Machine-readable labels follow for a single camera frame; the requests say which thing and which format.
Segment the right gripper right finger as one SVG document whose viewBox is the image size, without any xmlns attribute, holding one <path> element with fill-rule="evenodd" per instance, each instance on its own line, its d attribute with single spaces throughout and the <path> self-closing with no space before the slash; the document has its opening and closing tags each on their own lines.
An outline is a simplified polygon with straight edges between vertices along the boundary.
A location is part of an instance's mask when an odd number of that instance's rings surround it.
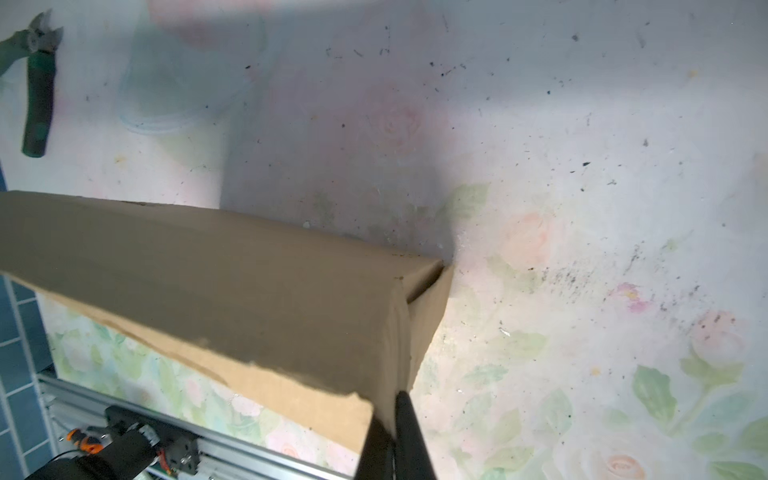
<svg viewBox="0 0 768 480">
<path fill-rule="evenodd" d="M 395 403 L 394 473 L 398 480 L 436 480 L 410 395 L 400 391 Z"/>
</svg>

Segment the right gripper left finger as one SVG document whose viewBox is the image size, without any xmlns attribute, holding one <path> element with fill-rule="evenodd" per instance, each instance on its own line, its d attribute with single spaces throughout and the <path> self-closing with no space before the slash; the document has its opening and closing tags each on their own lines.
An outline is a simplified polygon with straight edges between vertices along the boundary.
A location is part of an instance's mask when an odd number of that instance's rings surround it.
<svg viewBox="0 0 768 480">
<path fill-rule="evenodd" d="M 371 418 L 354 480 L 393 480 L 395 442 L 383 423 Z"/>
</svg>

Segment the brown cardboard box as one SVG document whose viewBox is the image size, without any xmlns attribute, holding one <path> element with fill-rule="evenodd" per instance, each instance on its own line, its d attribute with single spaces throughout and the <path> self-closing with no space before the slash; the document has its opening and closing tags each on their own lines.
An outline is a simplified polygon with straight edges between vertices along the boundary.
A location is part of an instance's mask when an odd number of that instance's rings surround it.
<svg viewBox="0 0 768 480">
<path fill-rule="evenodd" d="M 360 452 L 444 316 L 440 259 L 232 212 L 11 191 L 1 270 Z"/>
</svg>

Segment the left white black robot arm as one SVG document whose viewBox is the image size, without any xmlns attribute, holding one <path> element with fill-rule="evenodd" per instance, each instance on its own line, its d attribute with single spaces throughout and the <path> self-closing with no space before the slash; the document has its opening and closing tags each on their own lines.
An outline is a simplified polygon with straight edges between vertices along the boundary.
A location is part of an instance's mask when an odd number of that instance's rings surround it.
<svg viewBox="0 0 768 480">
<path fill-rule="evenodd" d="M 75 449 L 55 456 L 27 479 L 134 479 L 162 456 L 161 437 L 146 423 L 134 423 L 122 434 L 75 428 L 65 440 Z"/>
</svg>

